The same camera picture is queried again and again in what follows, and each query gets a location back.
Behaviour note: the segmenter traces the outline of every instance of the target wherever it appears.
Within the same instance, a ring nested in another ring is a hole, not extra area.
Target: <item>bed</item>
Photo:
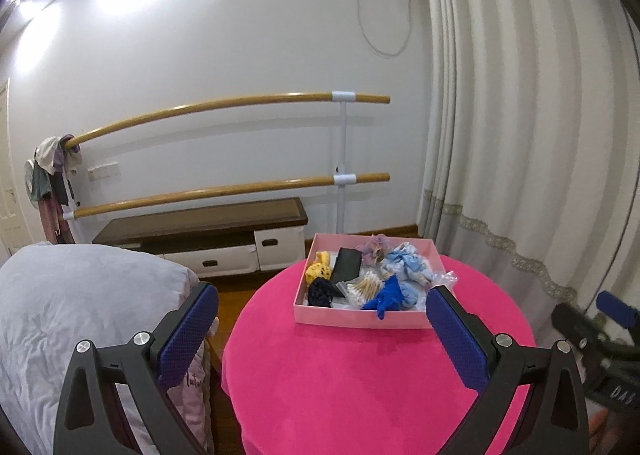
[[[52,454],[58,400],[76,344],[119,345],[151,331],[197,284],[177,263],[105,245],[42,242],[0,268],[0,407],[31,454]],[[209,367],[203,344],[168,396],[213,453]],[[141,450],[157,454],[128,388],[118,393]]]

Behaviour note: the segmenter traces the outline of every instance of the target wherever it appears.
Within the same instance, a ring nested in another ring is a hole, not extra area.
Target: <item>wall outlet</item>
[[[107,177],[114,177],[116,175],[120,175],[120,163],[110,162],[109,164],[94,166],[92,168],[87,168],[86,172],[89,175],[89,180],[91,182]]]

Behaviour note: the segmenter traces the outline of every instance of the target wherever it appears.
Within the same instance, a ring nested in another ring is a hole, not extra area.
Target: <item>black scrunchie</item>
[[[306,299],[313,307],[331,307],[334,294],[331,283],[324,278],[316,278],[306,292]]]

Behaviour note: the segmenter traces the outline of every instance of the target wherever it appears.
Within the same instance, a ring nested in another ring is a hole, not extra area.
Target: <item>pink tablecloth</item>
[[[490,279],[442,257],[462,306],[493,333],[534,346],[516,304]],[[223,388],[248,455],[433,455],[476,398],[431,329],[295,323],[303,262],[261,287],[226,344]],[[504,448],[526,396],[520,387],[487,453]]]

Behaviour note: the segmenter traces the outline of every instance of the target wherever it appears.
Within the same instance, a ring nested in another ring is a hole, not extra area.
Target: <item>metal pivot bolt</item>
[[[151,336],[148,332],[138,332],[135,336],[133,336],[133,342],[136,345],[146,345],[149,339],[151,339]]]
[[[91,343],[89,343],[87,340],[82,340],[81,342],[78,343],[78,345],[76,345],[76,350],[81,354],[84,352],[87,352],[87,350],[89,350],[90,348],[91,348]]]
[[[568,354],[569,352],[571,352],[571,345],[566,341],[559,341],[557,343],[557,346],[558,346],[558,350],[561,352],[564,352],[565,354]]]
[[[501,347],[510,347],[511,345],[513,345],[513,340],[508,334],[498,334],[495,337],[495,342],[498,343],[498,345],[500,345]]]

